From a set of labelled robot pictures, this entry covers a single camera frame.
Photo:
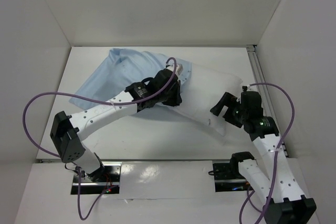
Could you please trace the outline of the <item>white pillow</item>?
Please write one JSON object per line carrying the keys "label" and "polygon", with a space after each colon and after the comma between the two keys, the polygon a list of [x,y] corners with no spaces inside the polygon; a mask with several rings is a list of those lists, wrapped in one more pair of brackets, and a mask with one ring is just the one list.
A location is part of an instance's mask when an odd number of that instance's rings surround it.
{"label": "white pillow", "polygon": [[243,82],[242,79],[234,74],[219,72],[197,64],[184,63],[182,67],[183,70],[179,73],[182,103],[175,107],[161,103],[159,106],[208,126],[219,135],[225,136],[225,120],[213,115],[210,110],[225,92],[236,95]]}

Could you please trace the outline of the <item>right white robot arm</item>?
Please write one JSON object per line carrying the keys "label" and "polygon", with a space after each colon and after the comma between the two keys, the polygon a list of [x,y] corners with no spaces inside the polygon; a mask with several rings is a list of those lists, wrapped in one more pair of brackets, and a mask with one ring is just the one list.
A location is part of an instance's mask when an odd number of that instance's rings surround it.
{"label": "right white robot arm", "polygon": [[317,209],[305,195],[289,166],[281,143],[282,136],[273,118],[264,115],[261,96],[244,90],[240,97],[226,92],[210,112],[231,125],[243,128],[262,158],[263,172],[250,152],[234,153],[228,171],[244,178],[263,203],[262,219],[266,223],[308,223]]}

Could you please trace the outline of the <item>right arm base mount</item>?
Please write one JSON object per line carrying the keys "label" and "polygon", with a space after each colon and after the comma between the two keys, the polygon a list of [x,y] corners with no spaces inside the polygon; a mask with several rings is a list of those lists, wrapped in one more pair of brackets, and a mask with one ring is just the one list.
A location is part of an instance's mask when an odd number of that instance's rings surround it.
{"label": "right arm base mount", "polygon": [[212,170],[208,174],[214,179],[215,191],[217,193],[246,191],[250,186],[243,176],[234,174],[229,162],[213,162]]}

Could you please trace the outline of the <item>light blue pillowcase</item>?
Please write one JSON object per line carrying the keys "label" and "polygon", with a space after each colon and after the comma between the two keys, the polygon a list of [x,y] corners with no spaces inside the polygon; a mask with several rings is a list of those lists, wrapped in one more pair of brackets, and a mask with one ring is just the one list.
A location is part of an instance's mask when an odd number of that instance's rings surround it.
{"label": "light blue pillowcase", "polygon": [[106,59],[76,91],[69,102],[82,110],[97,105],[111,104],[126,87],[140,82],[173,63],[184,64],[188,61],[175,58],[170,60],[163,54],[137,51],[125,48],[112,48]]}

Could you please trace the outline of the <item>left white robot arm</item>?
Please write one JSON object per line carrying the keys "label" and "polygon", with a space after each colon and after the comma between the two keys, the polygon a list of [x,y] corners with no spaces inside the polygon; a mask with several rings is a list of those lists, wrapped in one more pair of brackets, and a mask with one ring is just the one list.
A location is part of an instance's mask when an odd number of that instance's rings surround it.
{"label": "left white robot arm", "polygon": [[167,66],[155,77],[135,82],[105,104],[72,115],[64,111],[54,117],[50,131],[53,144],[65,164],[74,163],[91,181],[99,181],[106,169],[98,155],[83,141],[97,130],[161,103],[175,107],[182,103],[179,75],[181,64]]}

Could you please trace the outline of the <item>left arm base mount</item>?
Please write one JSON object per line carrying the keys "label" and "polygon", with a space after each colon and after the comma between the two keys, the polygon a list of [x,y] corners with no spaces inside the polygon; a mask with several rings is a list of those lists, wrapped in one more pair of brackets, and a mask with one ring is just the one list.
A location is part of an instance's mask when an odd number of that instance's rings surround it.
{"label": "left arm base mount", "polygon": [[116,195],[120,193],[120,177],[121,177],[121,163],[104,163],[104,172],[97,178],[91,178],[83,169],[80,169],[81,173],[78,173],[77,168],[68,168],[65,165],[65,169],[74,172],[74,176],[71,184],[71,195],[78,193],[79,181],[80,194],[81,195],[99,195],[104,192],[107,195]]}

